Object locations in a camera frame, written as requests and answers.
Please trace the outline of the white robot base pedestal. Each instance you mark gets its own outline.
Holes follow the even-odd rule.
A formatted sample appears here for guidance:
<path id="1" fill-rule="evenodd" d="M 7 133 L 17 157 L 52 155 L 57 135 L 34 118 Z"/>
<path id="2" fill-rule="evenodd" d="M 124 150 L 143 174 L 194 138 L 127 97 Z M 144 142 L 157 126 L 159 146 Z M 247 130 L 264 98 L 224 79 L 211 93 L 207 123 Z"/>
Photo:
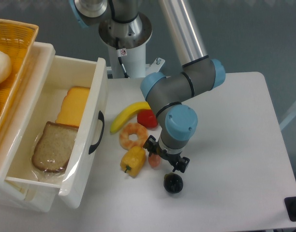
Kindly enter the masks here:
<path id="1" fill-rule="evenodd" d="M 146 44 L 152 36 L 150 20 L 142 13 L 127 23 L 113 19 L 99 24 L 99 35 L 109 53 L 112 78 L 142 78 L 159 72 L 162 58 L 146 63 Z"/>

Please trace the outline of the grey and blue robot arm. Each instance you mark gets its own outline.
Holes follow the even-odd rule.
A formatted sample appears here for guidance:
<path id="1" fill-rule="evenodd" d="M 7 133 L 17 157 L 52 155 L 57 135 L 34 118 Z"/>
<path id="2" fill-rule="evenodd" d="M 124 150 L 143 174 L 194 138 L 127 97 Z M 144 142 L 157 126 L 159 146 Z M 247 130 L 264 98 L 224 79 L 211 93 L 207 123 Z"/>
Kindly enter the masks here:
<path id="1" fill-rule="evenodd" d="M 145 149 L 184 172 L 189 159 L 180 154 L 197 127 L 197 115 L 183 104 L 225 81 L 225 70 L 210 59 L 192 10 L 186 0 L 159 2 L 182 66 L 182 72 L 166 77 L 146 70 L 146 43 L 152 35 L 150 20 L 139 12 L 137 0 L 72 0 L 70 6 L 83 27 L 99 26 L 114 78 L 142 78 L 142 94 L 162 131 L 149 137 Z"/>

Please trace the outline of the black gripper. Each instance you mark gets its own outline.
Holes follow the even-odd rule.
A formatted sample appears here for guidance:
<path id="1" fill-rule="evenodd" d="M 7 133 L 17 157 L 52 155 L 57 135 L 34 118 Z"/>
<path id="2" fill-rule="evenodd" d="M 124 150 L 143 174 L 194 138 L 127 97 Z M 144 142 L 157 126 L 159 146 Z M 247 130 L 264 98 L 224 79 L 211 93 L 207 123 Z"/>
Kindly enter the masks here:
<path id="1" fill-rule="evenodd" d="M 182 149 L 169 148 L 162 141 L 156 141 L 156 138 L 152 135 L 144 142 L 143 148 L 148 151 L 149 157 L 152 154 L 158 154 L 162 159 L 168 161 L 173 166 L 172 172 L 185 173 L 189 166 L 190 159 L 180 156 Z"/>

